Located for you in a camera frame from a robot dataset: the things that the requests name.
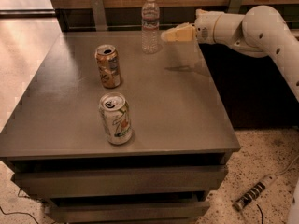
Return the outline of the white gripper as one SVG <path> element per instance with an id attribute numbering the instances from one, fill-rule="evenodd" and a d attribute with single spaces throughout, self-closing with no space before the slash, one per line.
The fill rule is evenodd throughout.
<path id="1" fill-rule="evenodd" d="M 196 19 L 194 24 L 184 22 L 162 32 L 161 39 L 164 42 L 186 42 L 194 39 L 194 25 L 196 30 L 196 38 L 200 44 L 214 44 L 214 29 L 217 20 L 222 15 L 219 11 L 205 11 L 203 9 L 196 10 Z"/>

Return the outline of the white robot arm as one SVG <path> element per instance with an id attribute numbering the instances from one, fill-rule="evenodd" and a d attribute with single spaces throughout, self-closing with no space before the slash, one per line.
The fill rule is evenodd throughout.
<path id="1" fill-rule="evenodd" d="M 164 41 L 223 44 L 251 57 L 269 56 L 298 94 L 298 40 L 279 13 L 257 6 L 244 15 L 196 11 L 192 23 L 162 34 Z M 298 224 L 298 129 L 238 131 L 241 150 L 228 162 L 230 174 L 208 195 L 212 207 L 196 224 Z M 236 211 L 235 200 L 261 176 L 277 180 L 247 208 Z"/>

